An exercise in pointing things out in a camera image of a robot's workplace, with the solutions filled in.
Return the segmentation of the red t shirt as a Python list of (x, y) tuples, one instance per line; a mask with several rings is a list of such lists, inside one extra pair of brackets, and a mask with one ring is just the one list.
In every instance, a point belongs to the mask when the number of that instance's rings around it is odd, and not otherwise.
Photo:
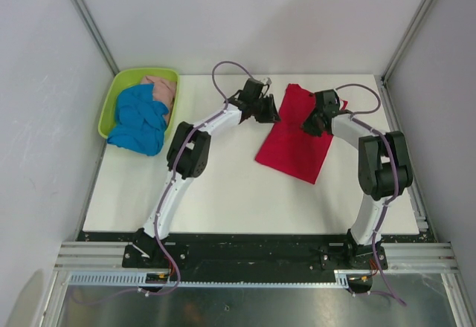
[(279, 110), (280, 122), (273, 125), (255, 161), (314, 184), (332, 143), (332, 136), (327, 133), (313, 137), (302, 130), (314, 107), (315, 98), (310, 91), (298, 84), (287, 85)]

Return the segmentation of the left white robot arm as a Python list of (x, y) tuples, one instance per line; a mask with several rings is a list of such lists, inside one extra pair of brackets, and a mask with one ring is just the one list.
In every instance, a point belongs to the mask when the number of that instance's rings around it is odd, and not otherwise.
[(227, 98), (224, 106), (194, 124), (181, 122), (167, 153), (167, 178), (157, 207), (134, 235), (132, 252), (148, 267), (163, 262), (163, 240), (169, 236), (173, 217), (189, 186), (204, 172), (214, 135), (232, 129), (253, 117), (258, 123), (277, 123), (271, 80), (249, 78), (243, 89)]

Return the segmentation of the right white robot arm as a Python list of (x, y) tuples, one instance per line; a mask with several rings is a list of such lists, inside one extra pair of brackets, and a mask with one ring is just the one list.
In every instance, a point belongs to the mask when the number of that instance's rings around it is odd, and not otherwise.
[(358, 152), (358, 183), (363, 198), (357, 218), (347, 231), (350, 245), (343, 249), (343, 259), (349, 267), (361, 268), (381, 239), (390, 204), (413, 183), (405, 135), (400, 131), (384, 133), (360, 120), (341, 105), (335, 89), (311, 96), (315, 105), (302, 130), (313, 137), (337, 137)]

